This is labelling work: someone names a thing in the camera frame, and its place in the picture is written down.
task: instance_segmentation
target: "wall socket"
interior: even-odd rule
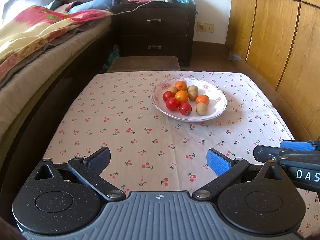
[[[209,23],[197,23],[197,31],[198,32],[206,32],[206,33],[213,33],[214,31],[214,24]]]

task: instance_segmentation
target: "white plate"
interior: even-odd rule
[[[174,87],[175,83],[180,80],[184,81],[188,87],[192,85],[197,86],[199,89],[198,95],[207,95],[210,98],[207,115],[198,115],[196,113],[196,103],[191,102],[190,100],[188,101],[192,107],[190,116],[180,114],[179,110],[170,111],[165,106],[165,102],[162,99],[163,93],[166,92],[169,87]],[[153,87],[151,91],[151,100],[156,108],[158,108],[162,113],[183,122],[203,122],[211,120],[223,114],[227,108],[227,98],[219,88],[204,80],[196,78],[173,78],[162,81]]]

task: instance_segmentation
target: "tangerine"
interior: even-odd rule
[[[181,91],[181,90],[187,91],[187,89],[188,89],[188,86],[187,86],[187,84],[186,84],[184,81],[178,81],[178,82],[174,85],[174,87],[175,87],[178,91]]]
[[[199,104],[199,103],[205,103],[206,105],[208,105],[210,103],[210,99],[208,96],[206,95],[201,95],[201,96],[198,96],[197,99],[196,99],[196,103]]]
[[[189,99],[188,92],[180,90],[176,93],[175,98],[180,102],[187,102]]]

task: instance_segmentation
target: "cherry print tablecloth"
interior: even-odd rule
[[[151,89],[174,77],[199,78],[219,87],[228,100],[225,113],[210,121],[186,123],[159,112],[151,103]],[[284,121],[244,74],[108,73],[95,76],[73,102],[44,157],[64,163],[108,146],[111,163],[100,176],[126,194],[139,190],[192,193],[217,177],[207,167],[208,149],[259,164],[252,155],[254,147],[278,147],[284,139],[293,139]],[[307,236],[320,228],[320,205],[316,193],[299,192],[307,207],[299,232]]]

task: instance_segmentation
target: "dark wooden nightstand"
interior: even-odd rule
[[[113,7],[113,13],[130,11],[143,3]],[[116,15],[113,28],[120,55],[176,56],[180,66],[190,66],[196,5],[151,2],[134,12]]]

